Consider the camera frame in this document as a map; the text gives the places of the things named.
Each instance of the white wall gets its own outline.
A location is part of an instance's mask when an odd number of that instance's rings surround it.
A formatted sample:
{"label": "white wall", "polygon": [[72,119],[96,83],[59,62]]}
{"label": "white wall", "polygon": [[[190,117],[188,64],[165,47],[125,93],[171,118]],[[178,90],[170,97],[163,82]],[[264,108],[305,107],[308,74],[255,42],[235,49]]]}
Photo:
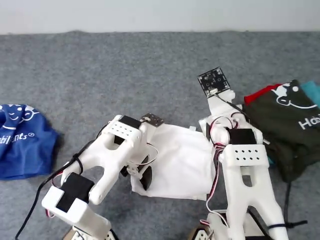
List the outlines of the white wall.
{"label": "white wall", "polygon": [[320,0],[0,0],[0,34],[318,31]]}

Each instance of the gray carpet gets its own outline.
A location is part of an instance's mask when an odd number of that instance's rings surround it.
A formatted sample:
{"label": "gray carpet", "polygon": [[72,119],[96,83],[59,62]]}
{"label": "gray carpet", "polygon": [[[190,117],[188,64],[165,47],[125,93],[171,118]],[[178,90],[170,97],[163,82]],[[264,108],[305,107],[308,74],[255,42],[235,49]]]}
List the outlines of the gray carpet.
{"label": "gray carpet", "polygon": [[[0,36],[0,103],[25,103],[44,113],[61,133],[55,169],[117,114],[155,113],[169,124],[199,126],[209,115],[196,76],[221,66],[237,102],[271,83],[299,79],[320,83],[320,33],[106,33],[70,32]],[[286,185],[271,169],[276,199]],[[100,169],[87,173],[96,180]],[[292,186],[289,219],[309,220],[289,230],[291,240],[318,239],[320,164]],[[0,238],[13,239],[44,177],[0,181]],[[220,182],[212,207],[226,207]],[[104,202],[93,207],[121,240],[184,240],[207,215],[195,200],[148,198],[119,178]],[[58,240],[69,226],[49,220],[37,205],[21,240]]]}

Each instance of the cartoon face logo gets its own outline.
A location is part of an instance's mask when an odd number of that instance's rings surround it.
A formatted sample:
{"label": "cartoon face logo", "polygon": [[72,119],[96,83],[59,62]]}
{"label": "cartoon face logo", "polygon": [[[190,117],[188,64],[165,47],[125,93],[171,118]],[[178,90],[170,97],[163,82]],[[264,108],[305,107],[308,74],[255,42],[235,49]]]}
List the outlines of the cartoon face logo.
{"label": "cartoon face logo", "polygon": [[15,130],[16,126],[24,121],[31,120],[39,112],[29,105],[3,104],[0,112],[7,112],[7,119],[2,126],[5,129]]}
{"label": "cartoon face logo", "polygon": [[293,106],[298,109],[312,109],[317,107],[316,104],[311,106],[300,106],[298,104],[293,104],[292,101],[290,100],[289,94],[296,93],[300,89],[298,86],[291,86],[291,83],[292,82],[285,83],[281,86],[278,86],[276,89],[271,90],[277,95],[276,102],[278,104],[283,106]]}

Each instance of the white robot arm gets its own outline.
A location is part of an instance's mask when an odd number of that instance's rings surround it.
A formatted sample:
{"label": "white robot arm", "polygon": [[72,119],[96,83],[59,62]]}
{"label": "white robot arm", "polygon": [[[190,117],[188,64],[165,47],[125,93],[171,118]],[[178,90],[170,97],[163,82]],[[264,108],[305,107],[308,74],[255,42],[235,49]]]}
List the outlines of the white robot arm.
{"label": "white robot arm", "polygon": [[[220,68],[199,78],[211,112],[211,116],[199,123],[213,144],[213,155],[217,156],[215,164],[222,164],[228,207],[227,210],[210,210],[207,219],[201,222],[208,227],[207,231],[200,229],[191,239],[288,240],[282,211],[272,188],[262,132],[247,122],[239,106],[231,103],[235,94]],[[243,176],[249,177],[248,185]],[[262,232],[255,216],[248,212],[249,206],[258,211],[270,228],[269,233]]]}
{"label": "white robot arm", "polygon": [[[61,187],[52,186],[42,200],[42,206],[72,225],[76,231],[72,240],[113,240],[111,223],[94,213],[89,203],[100,204],[119,177],[131,174],[140,179],[147,189],[151,183],[150,159],[153,146],[148,142],[164,121],[147,114],[142,122],[128,116],[117,115],[102,129],[100,136],[63,171]],[[101,179],[95,184],[81,176],[95,166],[104,168]]]}

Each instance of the black bag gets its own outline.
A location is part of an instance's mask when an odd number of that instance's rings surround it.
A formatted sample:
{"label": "black bag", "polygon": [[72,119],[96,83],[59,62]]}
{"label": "black bag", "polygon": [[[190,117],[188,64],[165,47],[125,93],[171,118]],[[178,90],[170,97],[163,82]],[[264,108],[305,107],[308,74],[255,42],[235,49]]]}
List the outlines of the black bag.
{"label": "black bag", "polygon": [[261,95],[244,111],[270,142],[267,153],[285,182],[297,179],[320,160],[320,109],[297,80]]}

